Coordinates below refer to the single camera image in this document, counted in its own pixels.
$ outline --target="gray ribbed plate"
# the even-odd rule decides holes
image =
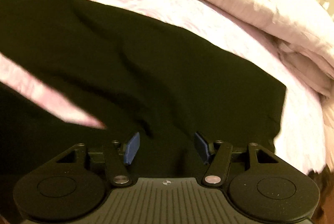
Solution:
[[[111,192],[93,213],[73,224],[255,224],[238,213],[217,189],[194,178],[140,178]],[[304,220],[300,224],[311,224]]]

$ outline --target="mattress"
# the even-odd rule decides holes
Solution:
[[[186,28],[212,44],[253,62],[277,78],[286,85],[287,94],[281,131],[274,140],[276,154],[303,173],[310,169],[323,169],[325,141],[319,96],[280,62],[277,46],[270,35],[204,0],[92,1]],[[64,121],[103,127],[93,116],[4,55],[0,56],[0,81]]]

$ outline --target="blue gripper pad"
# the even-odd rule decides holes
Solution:
[[[123,159],[124,164],[130,165],[132,163],[139,149],[139,146],[140,146],[140,135],[139,132],[137,132],[126,144],[124,159]]]
[[[203,163],[208,164],[210,160],[209,145],[197,132],[194,137],[194,145]]]

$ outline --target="black cloth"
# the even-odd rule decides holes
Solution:
[[[64,123],[4,96],[0,174],[138,131],[129,167],[137,177],[203,175],[196,131],[274,151],[286,87],[253,63],[186,29],[88,0],[0,0],[0,8],[0,52],[106,125]]]

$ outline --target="circular logo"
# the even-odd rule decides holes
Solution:
[[[164,185],[170,185],[172,182],[169,181],[169,180],[165,180],[165,181],[163,181],[162,183],[163,183]]]

